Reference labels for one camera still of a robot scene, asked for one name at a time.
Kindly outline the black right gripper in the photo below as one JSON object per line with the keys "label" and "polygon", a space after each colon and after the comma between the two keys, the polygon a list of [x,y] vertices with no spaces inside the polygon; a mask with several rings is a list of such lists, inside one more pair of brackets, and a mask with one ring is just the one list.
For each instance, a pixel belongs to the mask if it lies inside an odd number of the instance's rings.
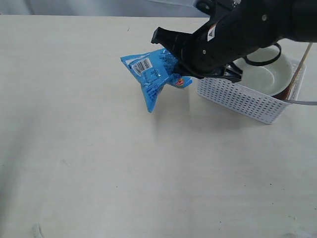
{"label": "black right gripper", "polygon": [[252,61],[248,55],[265,47],[267,15],[235,10],[218,22],[205,24],[192,35],[158,27],[152,44],[160,44],[172,54],[180,54],[173,73],[197,79],[222,78],[237,83],[243,70],[234,62],[243,59],[252,66],[265,66],[279,59],[281,52],[268,60]]}

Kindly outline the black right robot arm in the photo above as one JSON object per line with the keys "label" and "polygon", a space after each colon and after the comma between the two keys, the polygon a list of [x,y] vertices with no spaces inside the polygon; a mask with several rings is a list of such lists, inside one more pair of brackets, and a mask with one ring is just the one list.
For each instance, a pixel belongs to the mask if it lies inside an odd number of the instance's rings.
{"label": "black right robot arm", "polygon": [[223,78],[239,82],[242,70],[234,62],[281,39],[314,43],[317,40],[317,3],[314,0],[243,0],[226,6],[215,20],[220,2],[198,0],[195,8],[210,18],[194,33],[157,28],[151,42],[165,47],[176,59],[174,72],[198,79]]}

